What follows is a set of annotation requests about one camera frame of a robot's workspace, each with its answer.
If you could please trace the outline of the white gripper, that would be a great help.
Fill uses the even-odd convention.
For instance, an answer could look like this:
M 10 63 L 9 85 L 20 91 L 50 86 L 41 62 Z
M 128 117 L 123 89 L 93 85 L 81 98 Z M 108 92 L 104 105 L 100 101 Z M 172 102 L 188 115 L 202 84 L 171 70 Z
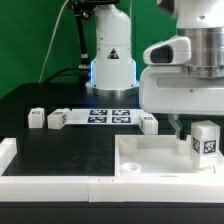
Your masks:
M 179 140 L 187 133 L 178 114 L 224 115 L 224 78 L 198 79 L 183 66 L 147 66 L 140 77 L 139 104 L 165 113 Z

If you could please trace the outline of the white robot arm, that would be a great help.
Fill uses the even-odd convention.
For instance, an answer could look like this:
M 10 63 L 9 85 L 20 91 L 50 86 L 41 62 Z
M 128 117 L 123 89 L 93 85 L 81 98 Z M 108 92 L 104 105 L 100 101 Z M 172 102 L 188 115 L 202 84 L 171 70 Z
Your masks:
M 146 112 L 224 115 L 224 0 L 155 0 L 175 18 L 176 34 L 148 47 L 146 68 L 136 75 L 131 21 L 114 4 L 96 3 L 97 54 L 86 87 L 121 96 L 139 89 Z

